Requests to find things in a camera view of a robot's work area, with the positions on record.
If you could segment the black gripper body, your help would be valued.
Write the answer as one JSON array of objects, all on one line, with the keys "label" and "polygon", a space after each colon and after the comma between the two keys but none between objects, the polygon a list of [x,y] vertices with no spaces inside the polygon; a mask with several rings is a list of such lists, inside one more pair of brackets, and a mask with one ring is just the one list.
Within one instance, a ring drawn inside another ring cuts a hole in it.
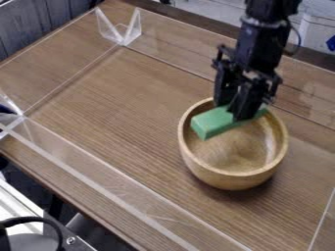
[{"label": "black gripper body", "polygon": [[216,70],[218,64],[226,63],[235,72],[235,94],[243,83],[259,77],[268,83],[263,98],[275,97],[279,84],[283,82],[275,69],[284,54],[291,28],[287,20],[264,22],[256,19],[242,19],[235,48],[226,44],[218,47],[212,68]]}]

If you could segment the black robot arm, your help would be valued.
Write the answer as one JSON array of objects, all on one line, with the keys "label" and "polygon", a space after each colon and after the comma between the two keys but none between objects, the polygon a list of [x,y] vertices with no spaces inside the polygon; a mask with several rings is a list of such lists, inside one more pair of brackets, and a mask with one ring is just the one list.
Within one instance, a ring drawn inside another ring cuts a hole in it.
[{"label": "black robot arm", "polygon": [[250,120],[263,105],[274,102],[282,77],[276,73],[292,26],[290,16],[299,12],[302,0],[244,0],[235,48],[218,46],[212,61],[216,70],[214,102],[226,106],[234,121]]}]

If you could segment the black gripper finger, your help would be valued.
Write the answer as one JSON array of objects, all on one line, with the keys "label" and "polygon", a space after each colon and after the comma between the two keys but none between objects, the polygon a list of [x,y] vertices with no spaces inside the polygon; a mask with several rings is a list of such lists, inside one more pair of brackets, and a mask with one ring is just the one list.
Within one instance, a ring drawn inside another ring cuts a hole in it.
[{"label": "black gripper finger", "polygon": [[230,106],[236,122],[250,120],[262,106],[263,97],[267,94],[268,83],[262,78],[250,79],[239,86],[236,97]]},{"label": "black gripper finger", "polygon": [[216,66],[214,101],[216,106],[228,105],[235,97],[235,72],[226,63]]}]

